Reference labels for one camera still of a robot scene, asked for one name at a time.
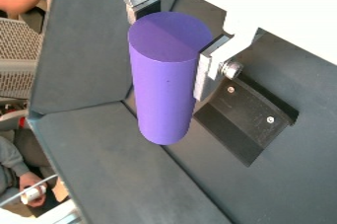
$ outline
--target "black metal bracket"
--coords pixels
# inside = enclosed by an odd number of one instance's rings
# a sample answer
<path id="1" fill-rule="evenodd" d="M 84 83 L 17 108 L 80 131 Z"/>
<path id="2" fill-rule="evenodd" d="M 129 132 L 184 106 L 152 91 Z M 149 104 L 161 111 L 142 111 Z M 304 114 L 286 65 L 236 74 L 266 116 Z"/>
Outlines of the black metal bracket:
<path id="1" fill-rule="evenodd" d="M 298 111 L 253 79 L 225 79 L 193 117 L 241 162 L 250 166 Z"/>

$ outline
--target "gray mesh chair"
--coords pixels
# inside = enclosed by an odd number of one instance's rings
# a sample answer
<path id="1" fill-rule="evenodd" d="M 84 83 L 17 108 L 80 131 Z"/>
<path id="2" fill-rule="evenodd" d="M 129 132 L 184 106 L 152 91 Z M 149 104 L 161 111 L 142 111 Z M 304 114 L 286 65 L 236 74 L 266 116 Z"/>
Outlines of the gray mesh chair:
<path id="1" fill-rule="evenodd" d="M 43 36 L 0 18 L 0 97 L 29 99 Z"/>

